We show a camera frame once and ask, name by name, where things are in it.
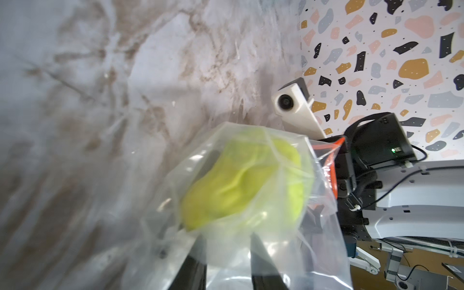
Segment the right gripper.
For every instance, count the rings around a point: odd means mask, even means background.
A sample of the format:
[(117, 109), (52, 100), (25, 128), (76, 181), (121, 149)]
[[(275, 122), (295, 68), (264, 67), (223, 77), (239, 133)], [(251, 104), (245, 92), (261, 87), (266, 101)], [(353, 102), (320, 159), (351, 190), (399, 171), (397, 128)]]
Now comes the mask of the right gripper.
[(374, 210), (377, 174), (363, 175), (355, 171), (355, 163), (349, 152), (345, 136), (309, 141), (337, 202), (337, 218), (345, 239), (370, 239), (367, 226), (369, 219), (362, 211), (354, 211), (356, 205)]

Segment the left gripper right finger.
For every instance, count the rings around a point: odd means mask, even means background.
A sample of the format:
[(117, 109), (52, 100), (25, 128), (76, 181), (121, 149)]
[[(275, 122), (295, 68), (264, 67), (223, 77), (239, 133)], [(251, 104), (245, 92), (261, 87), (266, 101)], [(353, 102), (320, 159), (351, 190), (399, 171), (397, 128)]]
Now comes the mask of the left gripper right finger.
[(256, 233), (251, 235), (250, 254), (251, 281), (254, 290), (289, 290)]

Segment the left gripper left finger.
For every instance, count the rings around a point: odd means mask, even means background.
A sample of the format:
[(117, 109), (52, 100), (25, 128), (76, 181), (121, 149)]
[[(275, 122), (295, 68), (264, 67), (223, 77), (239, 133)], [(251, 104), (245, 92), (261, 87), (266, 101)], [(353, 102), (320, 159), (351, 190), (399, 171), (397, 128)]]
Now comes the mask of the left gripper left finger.
[(200, 235), (195, 240), (177, 276), (178, 290), (205, 290), (207, 275), (207, 242)]

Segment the clear red zip-top bag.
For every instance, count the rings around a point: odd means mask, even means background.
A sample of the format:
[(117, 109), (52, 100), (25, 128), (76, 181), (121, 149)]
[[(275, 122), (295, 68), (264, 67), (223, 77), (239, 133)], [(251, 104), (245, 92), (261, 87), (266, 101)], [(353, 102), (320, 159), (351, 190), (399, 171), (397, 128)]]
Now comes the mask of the clear red zip-top bag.
[[(254, 129), (288, 141), (301, 155), (304, 204), (299, 219), (290, 223), (278, 209), (285, 192), (279, 170), (279, 177), (266, 183), (242, 213), (186, 230), (181, 202), (191, 185), (213, 167), (230, 140)], [(177, 290), (176, 276), (202, 235), (207, 242), (206, 290), (253, 290), (250, 240), (256, 233), (289, 290), (352, 289), (337, 202), (309, 141), (304, 135), (233, 123), (198, 137), (142, 214), (122, 288)]]

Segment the green lime fruit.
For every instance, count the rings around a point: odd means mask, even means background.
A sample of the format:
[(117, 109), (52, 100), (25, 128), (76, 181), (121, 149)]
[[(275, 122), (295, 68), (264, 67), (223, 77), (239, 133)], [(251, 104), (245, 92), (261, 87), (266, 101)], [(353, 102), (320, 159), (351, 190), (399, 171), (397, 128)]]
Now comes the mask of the green lime fruit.
[(213, 167), (191, 185), (181, 202), (184, 227), (197, 230), (242, 213), (279, 170), (285, 192), (278, 209), (295, 223), (305, 201), (302, 157), (288, 141), (254, 129), (230, 140)]

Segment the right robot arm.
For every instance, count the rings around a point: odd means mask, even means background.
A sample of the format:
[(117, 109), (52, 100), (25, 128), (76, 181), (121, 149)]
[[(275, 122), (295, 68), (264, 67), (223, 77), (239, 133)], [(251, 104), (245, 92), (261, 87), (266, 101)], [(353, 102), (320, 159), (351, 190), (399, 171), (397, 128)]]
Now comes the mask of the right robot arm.
[(371, 240), (463, 257), (463, 161), (429, 161), (391, 112), (363, 117), (323, 144), (338, 149), (329, 180), (349, 257)]

